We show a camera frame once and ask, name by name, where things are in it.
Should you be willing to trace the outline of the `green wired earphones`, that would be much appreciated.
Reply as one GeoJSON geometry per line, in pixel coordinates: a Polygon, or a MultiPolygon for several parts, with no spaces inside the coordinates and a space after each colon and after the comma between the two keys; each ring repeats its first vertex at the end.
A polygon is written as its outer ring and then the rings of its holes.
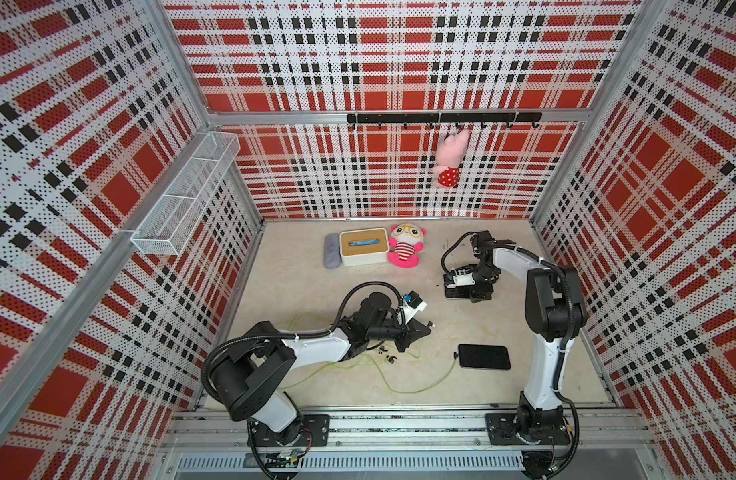
{"type": "Polygon", "coordinates": [[[456,360],[424,360],[411,356],[403,360],[394,355],[361,355],[350,360],[339,370],[349,373],[366,373],[370,383],[377,383],[386,391],[396,395],[421,395],[441,386],[453,374],[456,360]]]}
{"type": "MultiPolygon", "coordinates": [[[[384,318],[389,315],[394,316],[395,314],[398,313],[385,312],[384,318]]],[[[324,336],[318,338],[305,339],[303,335],[299,335],[293,339],[284,340],[284,345],[291,348],[296,357],[290,370],[293,371],[313,364],[333,364],[352,360],[367,352],[369,347],[374,343],[391,343],[397,350],[393,341],[365,340],[360,335],[362,328],[375,325],[381,320],[378,318],[369,320],[366,314],[354,313],[342,318],[332,333],[326,333],[324,336]]],[[[434,327],[432,322],[422,324],[429,326],[432,333],[434,327]]]]}

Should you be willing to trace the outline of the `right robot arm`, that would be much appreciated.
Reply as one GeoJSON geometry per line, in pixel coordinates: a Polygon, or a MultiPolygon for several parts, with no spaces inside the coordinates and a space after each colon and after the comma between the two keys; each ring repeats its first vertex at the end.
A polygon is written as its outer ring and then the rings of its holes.
{"type": "Polygon", "coordinates": [[[555,439],[574,443],[564,407],[574,409],[575,404],[563,395],[562,386],[569,352],[587,321],[577,270],[512,240],[496,240],[488,231],[464,233],[445,251],[440,264],[449,299],[489,300],[503,273],[524,283],[524,315],[533,333],[533,353],[514,425],[503,436],[529,445],[555,439]]]}

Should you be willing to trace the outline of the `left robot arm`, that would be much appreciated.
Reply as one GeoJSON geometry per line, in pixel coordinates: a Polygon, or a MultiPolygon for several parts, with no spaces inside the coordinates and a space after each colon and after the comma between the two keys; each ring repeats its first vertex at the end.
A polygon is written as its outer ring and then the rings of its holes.
{"type": "Polygon", "coordinates": [[[354,359],[373,341],[392,342],[403,353],[431,334],[431,325],[416,319],[426,308],[427,302],[415,291],[402,295],[388,282],[363,282],[347,293],[327,328],[295,332],[262,321],[214,347],[201,369],[203,390],[233,421],[249,424],[251,446],[287,447],[306,435],[314,446],[323,446],[325,436],[310,423],[326,427],[328,417],[300,411],[280,389],[288,374],[309,365],[354,359]]]}

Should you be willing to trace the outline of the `purple-edged smartphone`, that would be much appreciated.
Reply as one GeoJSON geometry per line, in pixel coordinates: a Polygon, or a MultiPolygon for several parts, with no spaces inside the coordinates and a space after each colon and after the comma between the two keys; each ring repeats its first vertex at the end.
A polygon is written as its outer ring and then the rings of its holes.
{"type": "Polygon", "coordinates": [[[466,369],[511,369],[509,351],[500,345],[459,344],[458,360],[460,366],[466,369]]]}

